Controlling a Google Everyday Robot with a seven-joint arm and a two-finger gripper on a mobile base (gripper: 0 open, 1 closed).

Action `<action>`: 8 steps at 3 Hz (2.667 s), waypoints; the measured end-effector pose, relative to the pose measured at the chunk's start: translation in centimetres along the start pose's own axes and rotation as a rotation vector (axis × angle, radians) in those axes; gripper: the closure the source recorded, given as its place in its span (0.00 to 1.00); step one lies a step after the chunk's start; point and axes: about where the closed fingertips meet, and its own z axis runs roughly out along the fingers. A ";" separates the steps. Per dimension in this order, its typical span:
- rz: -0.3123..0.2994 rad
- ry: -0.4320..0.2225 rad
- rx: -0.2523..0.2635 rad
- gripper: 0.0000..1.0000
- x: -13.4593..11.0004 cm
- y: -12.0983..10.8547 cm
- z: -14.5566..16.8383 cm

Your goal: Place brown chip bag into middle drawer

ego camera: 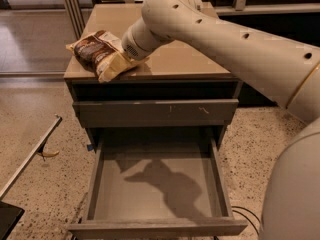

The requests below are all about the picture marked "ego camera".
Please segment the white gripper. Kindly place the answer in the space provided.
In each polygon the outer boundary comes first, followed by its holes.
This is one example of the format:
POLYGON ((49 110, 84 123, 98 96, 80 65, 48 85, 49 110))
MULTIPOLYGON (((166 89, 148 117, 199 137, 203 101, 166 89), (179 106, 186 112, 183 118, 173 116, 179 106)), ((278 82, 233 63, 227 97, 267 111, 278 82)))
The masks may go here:
POLYGON ((171 43, 172 39, 153 33, 139 18, 122 37, 122 47, 126 54, 114 52, 106 56, 99 64, 99 81, 109 82, 118 75, 140 64, 159 47, 171 43))

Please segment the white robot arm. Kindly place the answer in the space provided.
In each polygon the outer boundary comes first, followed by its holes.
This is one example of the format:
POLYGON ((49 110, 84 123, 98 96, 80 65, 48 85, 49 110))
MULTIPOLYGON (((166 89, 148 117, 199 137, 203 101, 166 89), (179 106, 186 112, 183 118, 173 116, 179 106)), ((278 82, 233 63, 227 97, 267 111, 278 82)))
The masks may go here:
POLYGON ((144 0, 122 47, 142 60, 164 44, 182 41, 305 122, 273 167, 259 240, 320 240, 320 48, 201 9, 201 0, 144 0))

